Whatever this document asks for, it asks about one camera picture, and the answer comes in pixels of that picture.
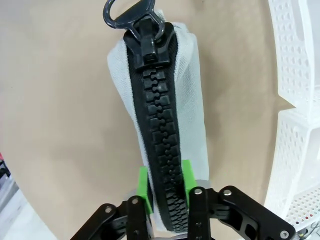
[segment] beige tabletop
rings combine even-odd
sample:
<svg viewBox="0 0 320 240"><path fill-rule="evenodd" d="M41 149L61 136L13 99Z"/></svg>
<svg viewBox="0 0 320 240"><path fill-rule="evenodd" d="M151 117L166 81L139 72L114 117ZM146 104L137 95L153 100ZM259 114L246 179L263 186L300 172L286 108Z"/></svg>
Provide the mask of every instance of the beige tabletop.
<svg viewBox="0 0 320 240"><path fill-rule="evenodd" d="M117 0L112 15L133 0ZM59 240L98 206L119 204L143 164L107 54L122 35L105 0L0 1L0 152ZM264 202L279 110L267 0L157 0L198 38L212 186ZM217 240L239 237L213 221Z"/></svg>

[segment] white mesh fabric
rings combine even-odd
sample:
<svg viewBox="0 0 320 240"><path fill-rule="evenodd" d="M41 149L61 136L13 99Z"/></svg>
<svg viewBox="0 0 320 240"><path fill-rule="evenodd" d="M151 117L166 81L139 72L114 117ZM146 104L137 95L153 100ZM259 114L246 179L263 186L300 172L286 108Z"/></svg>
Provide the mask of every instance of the white mesh fabric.
<svg viewBox="0 0 320 240"><path fill-rule="evenodd" d="M188 32L182 23L174 23L178 51L175 63L174 84L178 127L180 135L181 159L189 159L194 176L199 180L209 180L206 130L200 81L200 64L197 38ZM130 80L127 47L121 39L107 57L108 67L115 87L133 120L138 135L142 160L149 167L145 145L138 125ZM159 209L154 201L154 219L159 231L166 228L160 218Z"/></svg>

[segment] perforated basket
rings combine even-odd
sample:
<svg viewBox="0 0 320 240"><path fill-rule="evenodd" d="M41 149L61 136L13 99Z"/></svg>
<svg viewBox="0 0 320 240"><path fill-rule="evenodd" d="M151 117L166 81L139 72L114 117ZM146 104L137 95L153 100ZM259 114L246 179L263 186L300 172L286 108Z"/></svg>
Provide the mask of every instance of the perforated basket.
<svg viewBox="0 0 320 240"><path fill-rule="evenodd" d="M269 0L278 94L309 122L320 119L320 1Z"/></svg>
<svg viewBox="0 0 320 240"><path fill-rule="evenodd" d="M297 231L320 217L319 149L320 123L308 122L296 108L279 112L274 159L264 205L290 222Z"/></svg>

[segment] bolt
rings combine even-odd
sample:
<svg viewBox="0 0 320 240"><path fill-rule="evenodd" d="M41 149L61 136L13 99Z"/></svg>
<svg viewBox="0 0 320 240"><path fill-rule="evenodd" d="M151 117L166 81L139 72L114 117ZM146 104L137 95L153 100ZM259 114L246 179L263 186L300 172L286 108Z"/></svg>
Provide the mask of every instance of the bolt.
<svg viewBox="0 0 320 240"><path fill-rule="evenodd" d="M232 192L228 189L223 191L223 195L225 195L225 196L230 196L231 194L232 194Z"/></svg>
<svg viewBox="0 0 320 240"><path fill-rule="evenodd" d="M139 202L138 198L134 198L134 199L132 200L132 203L133 203L133 204L137 204L138 202Z"/></svg>
<svg viewBox="0 0 320 240"><path fill-rule="evenodd" d="M108 214L108 213L110 213L112 211L112 208L111 207L107 207L106 209L105 209L105 212Z"/></svg>
<svg viewBox="0 0 320 240"><path fill-rule="evenodd" d="M283 230L282 232L280 232L280 237L282 239L287 239L289 237L289 233L286 230Z"/></svg>
<svg viewBox="0 0 320 240"><path fill-rule="evenodd" d="M196 190L194 190L194 194L196 195L202 194L202 190L200 188L197 188Z"/></svg>

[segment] zipper teeth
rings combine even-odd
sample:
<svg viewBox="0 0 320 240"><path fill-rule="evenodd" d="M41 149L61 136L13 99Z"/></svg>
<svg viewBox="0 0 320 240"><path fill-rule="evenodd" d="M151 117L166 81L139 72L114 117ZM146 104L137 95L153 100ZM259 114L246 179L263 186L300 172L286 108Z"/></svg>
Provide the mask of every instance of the zipper teeth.
<svg viewBox="0 0 320 240"><path fill-rule="evenodd" d="M184 232L188 226L186 200L177 195L177 189L184 188L178 126L168 92L165 72L146 69L143 72L143 88L147 107L147 120L152 134L159 171L173 230Z"/></svg>

